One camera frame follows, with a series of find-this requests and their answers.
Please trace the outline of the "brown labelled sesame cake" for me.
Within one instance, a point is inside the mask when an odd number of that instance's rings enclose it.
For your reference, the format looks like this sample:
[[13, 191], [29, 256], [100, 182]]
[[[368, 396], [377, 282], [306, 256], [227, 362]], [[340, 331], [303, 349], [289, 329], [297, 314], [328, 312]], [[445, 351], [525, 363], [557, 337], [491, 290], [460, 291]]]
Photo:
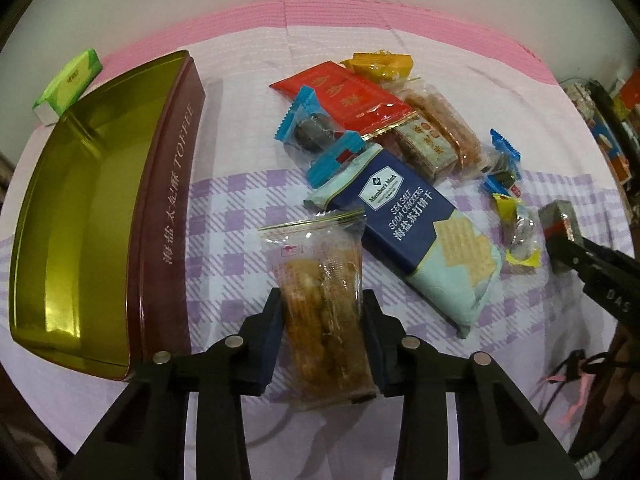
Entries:
[[445, 177], [457, 165], [458, 155], [449, 141], [420, 115], [388, 130], [380, 143], [428, 182]]

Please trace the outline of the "pink purple checked tablecloth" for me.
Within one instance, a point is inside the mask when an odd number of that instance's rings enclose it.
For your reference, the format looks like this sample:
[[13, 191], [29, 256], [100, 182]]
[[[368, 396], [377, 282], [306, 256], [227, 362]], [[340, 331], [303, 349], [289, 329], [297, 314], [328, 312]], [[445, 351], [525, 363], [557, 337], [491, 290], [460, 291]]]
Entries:
[[422, 46], [389, 15], [267, 3], [100, 82], [17, 171], [3, 340], [111, 388], [70, 479], [574, 479], [491, 356], [515, 326], [636, 312], [596, 141], [550, 74]]

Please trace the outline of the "black sesame cake block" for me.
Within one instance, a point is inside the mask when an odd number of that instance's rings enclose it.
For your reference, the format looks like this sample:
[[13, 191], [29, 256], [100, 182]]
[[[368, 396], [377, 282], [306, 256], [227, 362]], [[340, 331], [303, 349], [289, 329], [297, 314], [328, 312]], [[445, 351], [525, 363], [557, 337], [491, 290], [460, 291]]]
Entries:
[[582, 244], [582, 232], [573, 204], [569, 200], [554, 200], [538, 209], [546, 240], [570, 240]]

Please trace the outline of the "clear crispy cake pack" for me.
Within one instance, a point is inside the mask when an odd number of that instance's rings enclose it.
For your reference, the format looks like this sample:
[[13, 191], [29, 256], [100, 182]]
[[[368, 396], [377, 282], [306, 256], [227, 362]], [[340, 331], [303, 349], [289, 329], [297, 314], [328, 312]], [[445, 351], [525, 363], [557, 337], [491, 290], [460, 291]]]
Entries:
[[483, 147], [480, 139], [442, 92], [424, 79], [404, 79], [394, 90], [401, 101], [417, 110], [452, 145], [458, 156], [458, 173], [468, 176], [480, 170]]

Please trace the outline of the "gold toffee tin box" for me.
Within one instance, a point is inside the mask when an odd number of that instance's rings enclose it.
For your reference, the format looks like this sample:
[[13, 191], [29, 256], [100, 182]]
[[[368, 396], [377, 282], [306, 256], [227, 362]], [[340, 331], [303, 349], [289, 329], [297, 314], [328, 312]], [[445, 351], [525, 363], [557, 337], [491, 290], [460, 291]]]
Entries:
[[204, 101], [182, 50], [63, 114], [14, 234], [9, 329], [25, 350], [113, 380], [157, 353], [190, 353], [186, 213]]

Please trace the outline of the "yellow round cookie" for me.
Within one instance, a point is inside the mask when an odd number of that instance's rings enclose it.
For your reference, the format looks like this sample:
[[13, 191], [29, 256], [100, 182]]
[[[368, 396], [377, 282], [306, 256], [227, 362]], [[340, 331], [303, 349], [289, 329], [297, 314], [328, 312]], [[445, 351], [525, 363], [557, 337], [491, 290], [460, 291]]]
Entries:
[[541, 251], [537, 240], [537, 221], [522, 200], [511, 195], [492, 194], [506, 248], [506, 262], [511, 266], [537, 269]]

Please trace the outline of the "blue round candy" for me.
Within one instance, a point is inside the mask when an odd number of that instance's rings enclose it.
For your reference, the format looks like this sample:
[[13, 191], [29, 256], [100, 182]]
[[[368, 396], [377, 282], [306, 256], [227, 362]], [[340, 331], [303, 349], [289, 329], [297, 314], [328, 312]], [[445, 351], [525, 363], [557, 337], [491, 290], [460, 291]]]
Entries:
[[491, 151], [483, 169], [483, 188], [489, 194], [520, 198], [521, 153], [497, 130], [491, 129], [489, 134]]

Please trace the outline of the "orange yellow snack packet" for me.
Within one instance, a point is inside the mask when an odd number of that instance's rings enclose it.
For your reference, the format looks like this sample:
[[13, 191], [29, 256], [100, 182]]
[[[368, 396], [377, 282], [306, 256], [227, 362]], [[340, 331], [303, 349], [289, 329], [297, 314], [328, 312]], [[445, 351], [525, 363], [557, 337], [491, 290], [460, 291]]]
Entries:
[[413, 69], [413, 58], [408, 54], [397, 54], [384, 50], [356, 52], [341, 62], [352, 73], [382, 84], [406, 79]]

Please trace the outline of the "blue soda cracker pack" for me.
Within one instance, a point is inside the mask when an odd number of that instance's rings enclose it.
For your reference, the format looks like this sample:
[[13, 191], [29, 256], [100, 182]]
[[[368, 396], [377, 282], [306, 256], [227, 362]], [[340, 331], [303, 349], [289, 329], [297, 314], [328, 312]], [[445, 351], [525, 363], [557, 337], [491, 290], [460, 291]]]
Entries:
[[502, 267], [499, 249], [433, 185], [371, 144], [306, 199], [318, 211], [361, 209], [362, 241], [457, 327], [477, 323]]

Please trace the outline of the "clear peanut brittle bar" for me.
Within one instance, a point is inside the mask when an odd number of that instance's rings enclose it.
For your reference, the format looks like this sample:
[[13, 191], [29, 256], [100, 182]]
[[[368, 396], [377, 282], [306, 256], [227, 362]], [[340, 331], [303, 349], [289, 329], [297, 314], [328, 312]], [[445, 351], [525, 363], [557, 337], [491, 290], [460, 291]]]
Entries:
[[258, 230], [283, 301], [295, 402], [306, 410], [376, 393], [361, 328], [365, 226], [355, 209]]

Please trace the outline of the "cluttered side shelf items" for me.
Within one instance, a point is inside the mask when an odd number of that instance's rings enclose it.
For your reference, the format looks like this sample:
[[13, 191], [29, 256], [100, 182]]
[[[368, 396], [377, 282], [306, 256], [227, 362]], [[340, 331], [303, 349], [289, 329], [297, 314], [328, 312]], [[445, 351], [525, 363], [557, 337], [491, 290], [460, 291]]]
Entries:
[[594, 79], [572, 77], [560, 86], [577, 108], [628, 197], [639, 194], [639, 128]]

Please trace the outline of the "red snack packet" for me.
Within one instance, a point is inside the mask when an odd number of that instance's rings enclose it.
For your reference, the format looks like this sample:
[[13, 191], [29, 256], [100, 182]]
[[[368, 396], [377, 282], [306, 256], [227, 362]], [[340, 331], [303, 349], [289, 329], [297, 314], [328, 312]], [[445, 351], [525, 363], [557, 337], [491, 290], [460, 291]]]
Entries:
[[397, 96], [331, 61], [270, 84], [291, 100], [303, 86], [314, 89], [321, 106], [337, 125], [358, 132], [366, 140], [418, 114]]

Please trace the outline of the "green tissue pack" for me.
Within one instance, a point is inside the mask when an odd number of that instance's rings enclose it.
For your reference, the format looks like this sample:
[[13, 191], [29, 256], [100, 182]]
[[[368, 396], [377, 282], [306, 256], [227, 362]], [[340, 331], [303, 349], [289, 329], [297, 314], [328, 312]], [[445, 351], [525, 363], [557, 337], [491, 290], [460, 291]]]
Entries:
[[72, 58], [35, 100], [32, 111], [38, 122], [44, 126], [55, 124], [81, 98], [102, 68], [94, 49], [82, 51]]

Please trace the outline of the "blue dark candy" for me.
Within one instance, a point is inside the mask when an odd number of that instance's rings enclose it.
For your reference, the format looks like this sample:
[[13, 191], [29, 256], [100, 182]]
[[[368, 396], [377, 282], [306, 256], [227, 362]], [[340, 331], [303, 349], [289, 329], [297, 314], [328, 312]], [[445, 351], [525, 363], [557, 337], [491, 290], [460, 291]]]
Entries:
[[274, 138], [305, 171], [312, 188], [326, 184], [367, 145], [358, 132], [339, 127], [308, 86], [297, 92]]

